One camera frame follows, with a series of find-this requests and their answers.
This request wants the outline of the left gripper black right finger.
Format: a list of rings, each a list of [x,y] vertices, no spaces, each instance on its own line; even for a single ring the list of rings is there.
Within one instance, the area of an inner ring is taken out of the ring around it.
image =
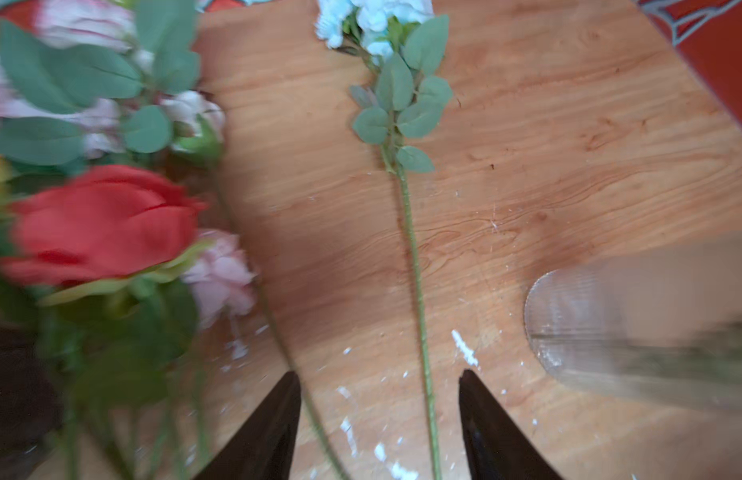
[[[459,410],[473,480],[562,479],[470,369],[459,379]]]

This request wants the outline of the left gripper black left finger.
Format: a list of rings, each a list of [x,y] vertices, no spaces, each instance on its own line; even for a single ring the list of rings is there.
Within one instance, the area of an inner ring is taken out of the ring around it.
[[[299,376],[289,371],[195,479],[288,479],[301,405]]]

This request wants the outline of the clear ribbed glass vase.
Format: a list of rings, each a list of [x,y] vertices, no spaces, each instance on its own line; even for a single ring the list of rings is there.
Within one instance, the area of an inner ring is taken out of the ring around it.
[[[742,412],[742,232],[549,272],[524,322],[563,384]]]

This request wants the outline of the red rose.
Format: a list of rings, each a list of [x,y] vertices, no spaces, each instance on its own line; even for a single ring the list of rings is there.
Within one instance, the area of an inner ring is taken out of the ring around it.
[[[184,273],[208,247],[203,203],[161,174],[104,165],[14,201],[0,235],[0,310],[25,322],[64,403],[70,460],[86,433],[115,473],[140,473],[141,416],[174,409],[200,323]]]

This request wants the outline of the pale blue peony stem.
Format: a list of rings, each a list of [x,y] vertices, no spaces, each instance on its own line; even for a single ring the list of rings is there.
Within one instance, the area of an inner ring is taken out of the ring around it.
[[[351,95],[360,108],[352,129],[375,146],[399,187],[403,232],[409,244],[414,308],[428,423],[432,476],[443,476],[434,380],[429,356],[422,268],[414,229],[408,176],[431,173],[430,156],[414,141],[431,134],[453,97],[437,72],[445,58],[450,19],[436,15],[430,1],[320,1],[317,38],[337,52],[363,61],[372,83]]]

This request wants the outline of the brown glass vase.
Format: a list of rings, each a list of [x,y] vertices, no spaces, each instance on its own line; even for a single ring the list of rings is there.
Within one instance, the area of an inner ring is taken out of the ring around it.
[[[54,387],[34,342],[0,327],[0,479],[27,479],[45,461],[48,434],[61,422]]]

